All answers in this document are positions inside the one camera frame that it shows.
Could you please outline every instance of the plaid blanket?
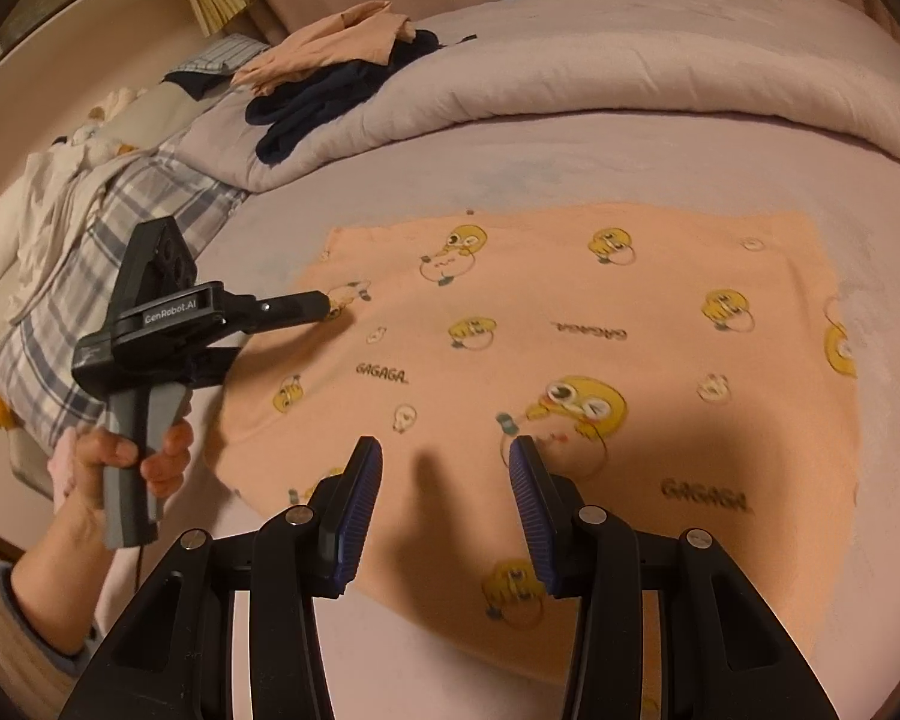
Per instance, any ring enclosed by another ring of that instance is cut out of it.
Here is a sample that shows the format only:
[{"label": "plaid blanket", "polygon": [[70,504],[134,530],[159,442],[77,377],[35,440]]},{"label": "plaid blanket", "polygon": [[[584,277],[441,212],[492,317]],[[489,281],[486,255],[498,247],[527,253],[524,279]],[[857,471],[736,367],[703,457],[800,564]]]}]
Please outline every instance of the plaid blanket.
[{"label": "plaid blanket", "polygon": [[0,396],[45,450],[71,426],[94,425],[103,404],[70,375],[77,340],[101,328],[130,233],[173,215],[194,257],[247,197],[173,157],[174,138],[131,163],[101,215],[70,251],[50,290],[0,342]]}]

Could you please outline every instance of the sleeve cuff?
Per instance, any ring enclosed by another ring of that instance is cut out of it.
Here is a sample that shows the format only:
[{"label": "sleeve cuff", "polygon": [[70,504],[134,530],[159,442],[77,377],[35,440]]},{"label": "sleeve cuff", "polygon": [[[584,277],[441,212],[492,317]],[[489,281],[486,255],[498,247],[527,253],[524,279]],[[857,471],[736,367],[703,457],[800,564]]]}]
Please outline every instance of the sleeve cuff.
[{"label": "sleeve cuff", "polygon": [[79,677],[103,638],[96,624],[94,624],[82,649],[76,655],[68,656],[56,651],[40,637],[34,630],[34,627],[29,624],[29,620],[24,617],[20,604],[17,602],[17,597],[13,593],[13,587],[10,584],[10,571],[12,570],[13,566],[10,563],[0,563],[0,597],[7,607],[7,611],[10,612],[20,629],[34,642],[54,668],[59,669],[69,677]]}]

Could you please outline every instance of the black cable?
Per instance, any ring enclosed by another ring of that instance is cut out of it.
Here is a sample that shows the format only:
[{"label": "black cable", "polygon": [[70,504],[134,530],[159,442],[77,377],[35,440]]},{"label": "black cable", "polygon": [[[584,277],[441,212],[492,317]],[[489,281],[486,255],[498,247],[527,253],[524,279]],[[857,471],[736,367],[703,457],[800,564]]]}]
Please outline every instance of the black cable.
[{"label": "black cable", "polygon": [[143,546],[137,547],[137,568],[133,573],[133,594],[136,595],[140,592],[140,577],[143,574],[144,570],[144,548]]}]

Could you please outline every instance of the silver screw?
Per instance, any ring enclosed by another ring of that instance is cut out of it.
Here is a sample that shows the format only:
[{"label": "silver screw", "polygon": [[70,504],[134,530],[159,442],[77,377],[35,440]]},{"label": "silver screw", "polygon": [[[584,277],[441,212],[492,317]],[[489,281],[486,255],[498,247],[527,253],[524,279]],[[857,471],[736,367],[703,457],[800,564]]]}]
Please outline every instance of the silver screw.
[{"label": "silver screw", "polygon": [[607,522],[607,513],[599,506],[584,506],[577,512],[577,517],[587,525],[602,525]]},{"label": "silver screw", "polygon": [[180,546],[182,546],[188,552],[194,549],[199,549],[207,543],[207,534],[203,531],[187,531],[183,533],[183,536],[180,536]]},{"label": "silver screw", "polygon": [[709,549],[713,543],[713,536],[707,531],[701,531],[700,528],[693,528],[687,533],[687,543],[697,549]]},{"label": "silver screw", "polygon": [[309,506],[292,506],[287,509],[286,519],[290,525],[306,525],[314,518],[314,510]]}]

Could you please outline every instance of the finger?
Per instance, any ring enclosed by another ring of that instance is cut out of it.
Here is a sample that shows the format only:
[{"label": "finger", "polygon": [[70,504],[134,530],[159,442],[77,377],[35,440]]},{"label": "finger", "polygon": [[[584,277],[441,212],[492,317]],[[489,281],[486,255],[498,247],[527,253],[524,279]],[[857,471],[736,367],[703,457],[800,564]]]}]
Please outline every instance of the finger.
[{"label": "finger", "polygon": [[169,498],[170,495],[176,493],[181,487],[183,487],[182,476],[175,476],[173,479],[167,479],[163,482],[146,483],[146,489],[156,498]]},{"label": "finger", "polygon": [[140,473],[148,482],[164,482],[182,476],[190,464],[190,452],[176,455],[152,455],[140,464]]},{"label": "finger", "polygon": [[74,457],[84,466],[117,466],[125,469],[137,459],[137,447],[123,437],[96,428],[77,439]]},{"label": "finger", "polygon": [[176,423],[163,437],[163,454],[178,455],[194,442],[194,429],[185,419]]}]

